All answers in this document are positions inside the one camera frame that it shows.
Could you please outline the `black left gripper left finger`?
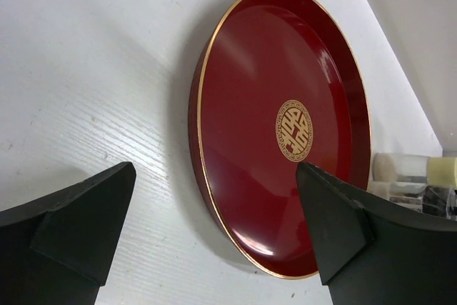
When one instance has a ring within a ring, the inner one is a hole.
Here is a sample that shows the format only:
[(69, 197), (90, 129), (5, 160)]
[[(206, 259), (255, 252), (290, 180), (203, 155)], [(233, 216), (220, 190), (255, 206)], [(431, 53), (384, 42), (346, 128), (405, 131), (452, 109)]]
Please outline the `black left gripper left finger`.
[(121, 162), (1, 212), (2, 304), (94, 304), (136, 180)]

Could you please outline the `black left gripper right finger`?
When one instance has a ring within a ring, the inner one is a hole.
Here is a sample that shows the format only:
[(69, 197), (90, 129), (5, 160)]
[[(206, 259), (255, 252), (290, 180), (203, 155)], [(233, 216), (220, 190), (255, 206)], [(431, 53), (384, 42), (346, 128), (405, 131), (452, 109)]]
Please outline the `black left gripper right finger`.
[(307, 162), (296, 182), (335, 304), (454, 304), (456, 223), (368, 193)]

